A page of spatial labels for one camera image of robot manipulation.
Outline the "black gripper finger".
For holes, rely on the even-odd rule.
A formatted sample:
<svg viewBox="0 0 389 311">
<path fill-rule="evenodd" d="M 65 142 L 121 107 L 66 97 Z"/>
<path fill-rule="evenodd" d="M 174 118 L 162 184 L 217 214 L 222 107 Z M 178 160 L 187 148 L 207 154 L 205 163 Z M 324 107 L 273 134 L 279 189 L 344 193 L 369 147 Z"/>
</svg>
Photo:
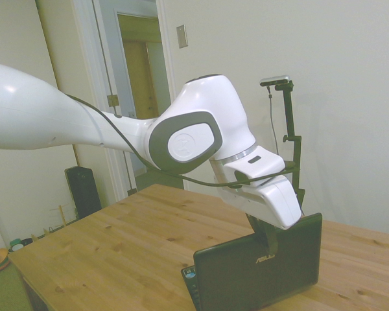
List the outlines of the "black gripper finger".
<svg viewBox="0 0 389 311">
<path fill-rule="evenodd" d="M 268 253 L 275 255 L 277 253 L 277 233 L 276 228 L 270 225 L 267 229 Z"/>
<path fill-rule="evenodd" d="M 266 232 L 267 223 L 250 214 L 247 214 L 246 217 L 259 241 L 262 245 L 264 245 L 264 247 L 268 248 L 268 237 Z"/>
</svg>

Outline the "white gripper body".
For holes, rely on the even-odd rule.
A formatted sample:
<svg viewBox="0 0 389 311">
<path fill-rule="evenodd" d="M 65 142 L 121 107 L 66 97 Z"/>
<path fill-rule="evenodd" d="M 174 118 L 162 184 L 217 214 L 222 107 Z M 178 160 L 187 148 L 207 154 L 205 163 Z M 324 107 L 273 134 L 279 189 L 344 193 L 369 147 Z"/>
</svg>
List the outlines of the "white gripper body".
<svg viewBox="0 0 389 311">
<path fill-rule="evenodd" d="M 301 217 L 301 209 L 291 182 L 283 175 L 261 179 L 280 173 L 284 160 L 261 146 L 227 159 L 213 160 L 215 181 L 229 183 L 247 181 L 239 188 L 219 187 L 223 201 L 259 220 L 286 230 Z"/>
</svg>

